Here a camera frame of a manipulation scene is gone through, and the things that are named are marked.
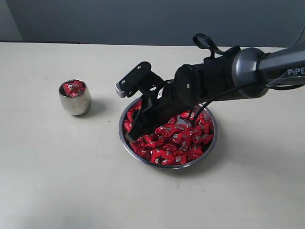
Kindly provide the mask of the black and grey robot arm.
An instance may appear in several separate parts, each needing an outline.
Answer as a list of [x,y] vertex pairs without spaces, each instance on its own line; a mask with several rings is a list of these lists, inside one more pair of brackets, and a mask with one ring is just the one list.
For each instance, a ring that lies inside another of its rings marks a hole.
[[303,85],[305,47],[273,53],[235,47],[201,64],[182,65],[170,82],[153,73],[148,62],[142,62],[124,80],[126,96],[142,93],[142,106],[126,135],[133,142],[197,104],[259,98],[275,85],[281,89]]

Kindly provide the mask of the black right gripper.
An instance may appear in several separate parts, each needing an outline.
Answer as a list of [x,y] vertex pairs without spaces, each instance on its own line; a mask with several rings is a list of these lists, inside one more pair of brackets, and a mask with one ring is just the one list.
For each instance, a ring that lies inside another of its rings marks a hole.
[[129,141],[136,141],[139,137],[151,133],[157,127],[168,122],[170,118],[198,104],[197,98],[192,98],[187,85],[176,85],[170,82],[154,93],[153,97],[142,98],[142,105],[132,124],[131,130],[125,135]]

